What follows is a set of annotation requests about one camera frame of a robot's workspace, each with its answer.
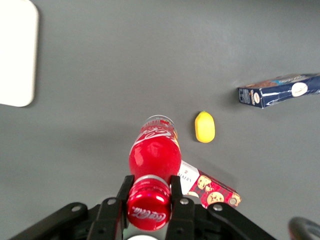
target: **yellow lemon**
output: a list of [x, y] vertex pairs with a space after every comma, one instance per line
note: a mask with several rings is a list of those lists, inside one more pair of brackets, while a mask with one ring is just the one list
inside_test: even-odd
[[214, 118], [206, 111], [202, 111], [195, 118], [195, 136], [201, 143], [211, 142], [216, 135]]

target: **cookie box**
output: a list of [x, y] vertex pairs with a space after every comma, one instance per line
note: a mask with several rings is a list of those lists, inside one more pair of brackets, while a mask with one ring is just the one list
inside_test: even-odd
[[266, 108], [288, 99], [320, 93], [320, 73], [290, 74], [238, 87], [242, 104]]
[[241, 202], [241, 197], [234, 189], [184, 161], [178, 176], [182, 194], [199, 198], [204, 208], [217, 202], [237, 207]]

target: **red plastic bottle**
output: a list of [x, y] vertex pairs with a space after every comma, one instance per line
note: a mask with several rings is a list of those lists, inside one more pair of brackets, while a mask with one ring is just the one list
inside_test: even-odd
[[181, 165], [177, 137], [172, 120], [155, 115], [147, 119], [131, 148], [129, 167], [135, 182], [127, 217], [141, 230], [158, 230], [170, 219], [170, 176], [177, 175]]

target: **screw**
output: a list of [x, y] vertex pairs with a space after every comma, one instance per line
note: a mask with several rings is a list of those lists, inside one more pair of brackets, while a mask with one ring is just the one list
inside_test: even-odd
[[180, 199], [180, 203], [181, 203], [182, 205], [187, 205], [187, 204], [189, 203], [189, 200], [188, 200], [187, 198], [181, 198], [181, 199]]
[[216, 211], [222, 211], [224, 208], [220, 204], [213, 205], [213, 209]]
[[112, 204], [115, 204], [116, 201], [117, 201], [117, 200], [116, 200], [115, 198], [110, 198], [106, 204], [112, 205]]
[[78, 205], [78, 206], [74, 206], [74, 207], [71, 209], [71, 211], [72, 211], [72, 212], [77, 212], [77, 211], [79, 211], [80, 209], [81, 209], [81, 206]]

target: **bottle cap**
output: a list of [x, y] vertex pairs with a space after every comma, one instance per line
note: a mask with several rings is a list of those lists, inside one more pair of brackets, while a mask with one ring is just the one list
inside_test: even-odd
[[155, 175], [145, 175], [133, 184], [127, 202], [131, 224], [144, 231], [161, 229], [170, 219], [171, 202], [168, 184]]

